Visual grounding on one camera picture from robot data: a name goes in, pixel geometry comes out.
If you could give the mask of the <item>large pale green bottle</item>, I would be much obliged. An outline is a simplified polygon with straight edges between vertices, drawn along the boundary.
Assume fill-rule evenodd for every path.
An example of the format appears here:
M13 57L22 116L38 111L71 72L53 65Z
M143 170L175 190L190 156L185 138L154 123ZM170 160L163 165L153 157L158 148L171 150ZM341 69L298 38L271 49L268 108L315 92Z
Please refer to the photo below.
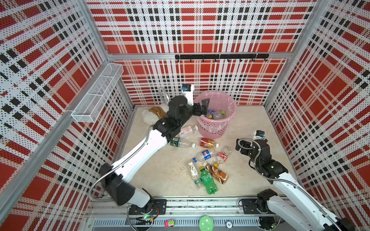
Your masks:
M213 119L220 120L220 119L223 119L224 117L225 117L225 111L216 111L214 113Z

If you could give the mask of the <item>brown label drink bottle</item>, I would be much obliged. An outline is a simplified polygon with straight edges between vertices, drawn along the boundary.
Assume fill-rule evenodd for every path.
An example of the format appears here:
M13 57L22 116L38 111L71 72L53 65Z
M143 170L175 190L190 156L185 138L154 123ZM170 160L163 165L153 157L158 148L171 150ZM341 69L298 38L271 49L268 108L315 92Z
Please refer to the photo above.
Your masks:
M228 175L223 172L217 163L209 164L203 163L203 167L221 184L225 184L228 180Z

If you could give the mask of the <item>white label tea bottle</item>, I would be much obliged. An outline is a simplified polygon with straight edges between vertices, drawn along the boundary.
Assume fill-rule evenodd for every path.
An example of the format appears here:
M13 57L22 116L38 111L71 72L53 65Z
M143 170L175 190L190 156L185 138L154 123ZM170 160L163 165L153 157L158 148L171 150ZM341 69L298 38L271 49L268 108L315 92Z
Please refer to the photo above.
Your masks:
M202 188L204 188L204 184L201 180L200 173L197 170L197 167L196 167L196 164L195 164L194 161L189 161L188 162L188 170L190 172L190 175L191 175L191 178L192 178L192 181L193 181L195 187L198 190L201 190Z

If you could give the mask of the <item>small blue cap water bottle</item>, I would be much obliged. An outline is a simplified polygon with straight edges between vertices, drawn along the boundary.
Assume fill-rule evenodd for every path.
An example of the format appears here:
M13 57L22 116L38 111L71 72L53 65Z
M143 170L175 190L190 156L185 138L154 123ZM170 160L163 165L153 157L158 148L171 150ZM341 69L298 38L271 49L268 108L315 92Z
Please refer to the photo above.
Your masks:
M215 112L216 112L215 110L208 110L207 118L213 118Z

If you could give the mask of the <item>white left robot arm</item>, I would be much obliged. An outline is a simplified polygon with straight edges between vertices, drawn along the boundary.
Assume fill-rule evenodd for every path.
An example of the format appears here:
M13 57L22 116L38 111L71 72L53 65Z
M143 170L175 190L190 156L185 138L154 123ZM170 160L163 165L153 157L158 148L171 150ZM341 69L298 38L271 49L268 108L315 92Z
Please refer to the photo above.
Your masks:
M209 103L207 98L189 105L185 96L174 97L168 104L166 115L149 127L147 136L133 150L99 169L98 182L117 205L131 204L145 213L153 209L154 198L144 189L130 185L130 181L144 163L180 133L192 116L207 115Z

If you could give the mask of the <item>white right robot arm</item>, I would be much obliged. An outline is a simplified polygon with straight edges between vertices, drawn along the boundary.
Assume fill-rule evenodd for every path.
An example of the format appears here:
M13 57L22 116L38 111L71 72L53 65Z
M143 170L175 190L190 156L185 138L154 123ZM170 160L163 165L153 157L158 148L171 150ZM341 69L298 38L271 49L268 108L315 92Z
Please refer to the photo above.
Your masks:
M236 150L248 156L257 174L283 192L294 204L292 207L275 191L267 189L257 195L257 207L262 213L273 212L297 231L355 230L353 222L330 212L300 186L280 162L272 158L267 140L237 139Z

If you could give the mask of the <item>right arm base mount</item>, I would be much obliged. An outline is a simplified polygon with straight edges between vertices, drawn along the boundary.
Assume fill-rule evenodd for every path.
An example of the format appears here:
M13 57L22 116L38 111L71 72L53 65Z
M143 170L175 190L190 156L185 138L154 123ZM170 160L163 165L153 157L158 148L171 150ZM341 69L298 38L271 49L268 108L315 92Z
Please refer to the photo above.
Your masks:
M272 189L266 189L258 193L256 198L244 198L238 202L245 215L266 215L259 218L258 228L263 231L272 231L280 223L280 219L277 219L267 206L268 199L273 196L278 196L278 194Z

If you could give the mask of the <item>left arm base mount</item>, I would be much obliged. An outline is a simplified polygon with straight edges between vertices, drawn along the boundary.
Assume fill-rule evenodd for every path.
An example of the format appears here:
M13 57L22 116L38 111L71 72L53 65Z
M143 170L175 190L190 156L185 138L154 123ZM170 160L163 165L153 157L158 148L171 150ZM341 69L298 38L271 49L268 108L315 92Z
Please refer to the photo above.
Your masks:
M129 218L132 225L152 225L159 215L165 215L167 208L166 199L150 199L143 208L132 205L129 208Z

